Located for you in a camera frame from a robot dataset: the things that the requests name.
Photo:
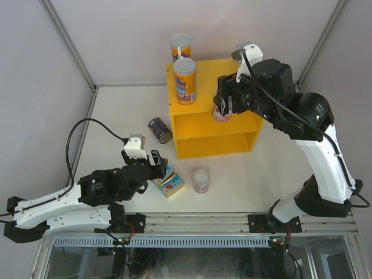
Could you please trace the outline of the yellow wooden shelf cabinet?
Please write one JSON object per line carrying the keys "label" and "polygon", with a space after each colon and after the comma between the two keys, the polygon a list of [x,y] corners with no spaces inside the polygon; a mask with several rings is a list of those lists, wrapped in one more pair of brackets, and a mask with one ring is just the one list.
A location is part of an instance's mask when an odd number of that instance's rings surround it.
{"label": "yellow wooden shelf cabinet", "polygon": [[217,79],[236,73],[238,64],[231,59],[196,62],[196,100],[181,105],[176,97],[173,65],[166,66],[169,115],[178,159],[250,152],[264,120],[252,112],[233,114],[224,123],[212,116]]}

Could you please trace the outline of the orange can with spoon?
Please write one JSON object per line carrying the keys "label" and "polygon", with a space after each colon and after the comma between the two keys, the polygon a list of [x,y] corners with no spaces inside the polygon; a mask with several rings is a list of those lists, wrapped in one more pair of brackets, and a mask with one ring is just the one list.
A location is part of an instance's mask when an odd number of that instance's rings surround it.
{"label": "orange can with spoon", "polygon": [[191,39],[186,34],[175,34],[170,39],[173,63],[180,57],[191,57]]}

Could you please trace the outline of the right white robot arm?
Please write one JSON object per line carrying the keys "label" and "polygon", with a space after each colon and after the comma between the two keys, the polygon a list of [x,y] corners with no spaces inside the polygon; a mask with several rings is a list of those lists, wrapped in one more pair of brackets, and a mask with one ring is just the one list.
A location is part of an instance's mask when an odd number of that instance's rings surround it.
{"label": "right white robot arm", "polygon": [[214,104],[222,115],[250,111],[288,135],[305,154],[313,174],[300,190],[275,201],[266,214],[268,228],[279,232],[297,217],[346,217],[363,183],[346,167],[330,104],[318,93],[296,91],[292,69],[276,59],[248,67],[247,73],[217,79]]}

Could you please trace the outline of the white porridge can red label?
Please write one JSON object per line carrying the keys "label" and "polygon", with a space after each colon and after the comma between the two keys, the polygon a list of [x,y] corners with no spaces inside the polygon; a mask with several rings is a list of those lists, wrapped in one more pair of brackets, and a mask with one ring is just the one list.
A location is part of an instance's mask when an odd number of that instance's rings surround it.
{"label": "white porridge can red label", "polygon": [[213,105],[213,109],[212,109],[212,118],[219,122],[219,123],[225,123],[225,122],[228,122],[230,119],[231,119],[231,113],[227,114],[227,115],[222,115],[217,107],[216,104]]}

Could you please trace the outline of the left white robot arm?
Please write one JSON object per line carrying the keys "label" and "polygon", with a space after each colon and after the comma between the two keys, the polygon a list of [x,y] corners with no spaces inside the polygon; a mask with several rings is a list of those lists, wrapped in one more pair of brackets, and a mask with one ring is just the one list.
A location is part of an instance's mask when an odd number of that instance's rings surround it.
{"label": "left white robot arm", "polygon": [[95,170],[68,189],[35,200],[9,198],[7,211],[13,220],[5,223],[4,236],[22,244],[57,231],[128,231],[121,202],[143,194],[148,181],[164,178],[168,161],[157,150],[145,159],[123,158],[122,168]]}

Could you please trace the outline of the yellow can with white spoon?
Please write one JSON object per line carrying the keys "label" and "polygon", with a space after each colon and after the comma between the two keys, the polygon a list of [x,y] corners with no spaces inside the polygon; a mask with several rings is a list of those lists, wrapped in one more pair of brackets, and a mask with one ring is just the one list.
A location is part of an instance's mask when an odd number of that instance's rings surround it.
{"label": "yellow can with white spoon", "polygon": [[196,100],[196,63],[191,58],[181,57],[173,64],[177,101],[191,105]]}

